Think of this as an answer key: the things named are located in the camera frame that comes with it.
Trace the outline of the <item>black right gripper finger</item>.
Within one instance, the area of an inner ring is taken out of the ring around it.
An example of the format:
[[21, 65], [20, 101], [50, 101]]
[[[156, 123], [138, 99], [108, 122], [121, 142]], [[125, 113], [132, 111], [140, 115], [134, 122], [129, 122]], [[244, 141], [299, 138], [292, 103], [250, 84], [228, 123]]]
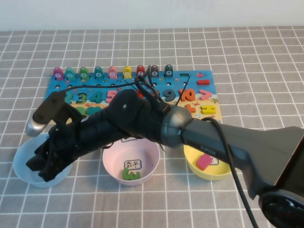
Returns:
[[34, 153], [35, 155], [26, 162], [26, 166], [32, 171], [49, 171], [51, 167], [49, 142], [42, 143]]
[[38, 175], [45, 182], [53, 180], [60, 172], [62, 172], [69, 164], [60, 158], [51, 160], [40, 159], [38, 162]]

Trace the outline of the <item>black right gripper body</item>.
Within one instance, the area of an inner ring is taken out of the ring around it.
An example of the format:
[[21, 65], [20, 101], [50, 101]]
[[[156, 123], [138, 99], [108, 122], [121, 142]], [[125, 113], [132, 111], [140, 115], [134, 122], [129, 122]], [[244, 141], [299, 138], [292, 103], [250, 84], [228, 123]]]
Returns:
[[54, 120], [56, 123], [48, 132], [47, 140], [47, 164], [71, 164], [75, 161], [75, 153], [78, 150], [77, 130], [80, 121], [76, 119], [69, 124], [61, 120]]

